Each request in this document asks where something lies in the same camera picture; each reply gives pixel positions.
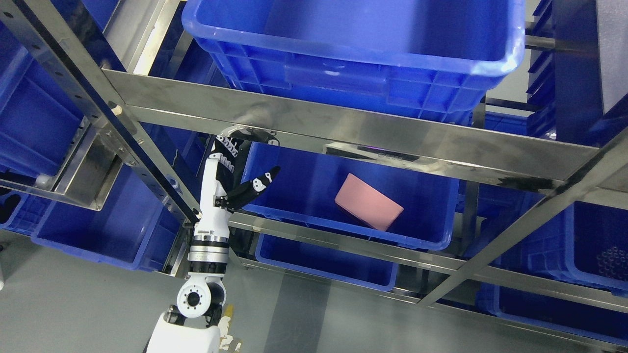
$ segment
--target pink box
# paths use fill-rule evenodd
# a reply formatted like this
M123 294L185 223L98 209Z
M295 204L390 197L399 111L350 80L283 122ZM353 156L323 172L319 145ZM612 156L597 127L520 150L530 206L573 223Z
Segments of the pink box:
M388 230L403 211L402 206L353 174L347 176L336 195L335 202L362 222L379 231Z

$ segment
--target blue plastic bin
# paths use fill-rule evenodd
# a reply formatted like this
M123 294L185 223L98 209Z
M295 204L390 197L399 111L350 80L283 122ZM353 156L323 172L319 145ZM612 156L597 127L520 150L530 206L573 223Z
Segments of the blue plastic bin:
M124 167L100 212L52 202L31 239L96 263L153 271L162 269L179 226Z
M456 179L265 144L251 147L242 179L255 178L275 165L281 171L271 188L245 210L411 249L441 250L452 239ZM404 207L387 232L367 227L335 204L349 173Z
M569 283L609 289L628 295L628 212L577 202L532 233L521 244L525 266ZM614 256L612 274L598 263Z
M486 112L484 129L516 135L526 134L526 121L523 116Z
M523 0L189 0L182 20L234 88L457 124L524 53Z
M482 235L466 255L484 248L541 198L527 192L512 195L512 207L482 224ZM609 258L615 274L604 268L604 258ZM508 250L498 263L502 268L628 296L628 211L576 202Z
M396 263L267 234L260 234L255 257L261 263L381 291L394 287L399 269Z
M0 188L0 229L30 236L50 202L47 198Z
M0 23L0 171L57 173L83 114Z
M530 114L527 135L535 138L556 139L556 104L554 101L538 112Z
M497 317L628 346L628 314L482 284L475 304Z

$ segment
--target gray floor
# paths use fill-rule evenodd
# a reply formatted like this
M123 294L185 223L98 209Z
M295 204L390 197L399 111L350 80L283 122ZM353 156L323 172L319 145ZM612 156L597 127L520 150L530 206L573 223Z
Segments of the gray floor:
M182 280L95 264L0 232L0 352L141 352ZM230 266L242 352L593 352L554 337Z

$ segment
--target stainless steel shelf frame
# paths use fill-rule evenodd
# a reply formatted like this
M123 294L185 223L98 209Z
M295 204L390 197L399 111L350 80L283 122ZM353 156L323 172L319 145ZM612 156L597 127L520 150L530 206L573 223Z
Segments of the stainless steel shelf frame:
M148 72L151 57L154 58L151 53L155 50L155 43L163 37L163 28L172 20L171 12L175 7L172 1L161 1L153 7L146 21L148 26L154 26L153 30L147 27L137 32L140 33L141 53L126 52L124 66L129 71ZM607 291L489 266L493 259L577 200L628 209L628 184L625 182L628 175L628 130L621 132L607 146L593 148L147 77L95 63L88 49L48 2L0 0L0 11L3 12L0 15L3 23L55 76L91 120L94 129L103 133L99 136L105 143L114 147L112 150L118 158L133 167L180 219L198 218L198 202L185 181L176 174L173 165L157 150L141 127L141 122L210 134L220 133L233 125L247 126L271 131L283 146L289 148L328 154L342 151L345 158L348 158L349 152L354 158L370 163L546 195L468 261L244 213L234 214L230 226L448 275L445 281L421 298L400 292L378 292L378 295L482 320L497 320L604 350L628 352L628 349L606 342L501 320L436 302L465 280L474 280L628 313L628 299L612 296ZM181 47L185 48L189 41L189 38L182 38ZM535 48L550 50L553 46L551 41L543 38L528 37L528 41ZM486 104L509 104L518 109L535 110L533 106L517 102L491 100ZM171 253L180 263L185 241L179 238L175 244ZM312 277L260 264L246 257L232 254L231 258L244 266ZM176 273L176 270L175 264L169 273Z

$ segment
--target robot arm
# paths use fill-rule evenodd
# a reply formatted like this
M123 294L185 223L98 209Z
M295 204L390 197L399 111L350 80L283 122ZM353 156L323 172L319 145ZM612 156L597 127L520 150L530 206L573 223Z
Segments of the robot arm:
M279 167L233 187L237 146L233 139L216 136L205 161L200 196L201 218L194 225L186 282L176 296L176 306L162 313L146 352L218 353L218 321L226 299L222 277L229 258L227 221L236 210L266 191ZM205 329L184 326L186 318L204 317Z

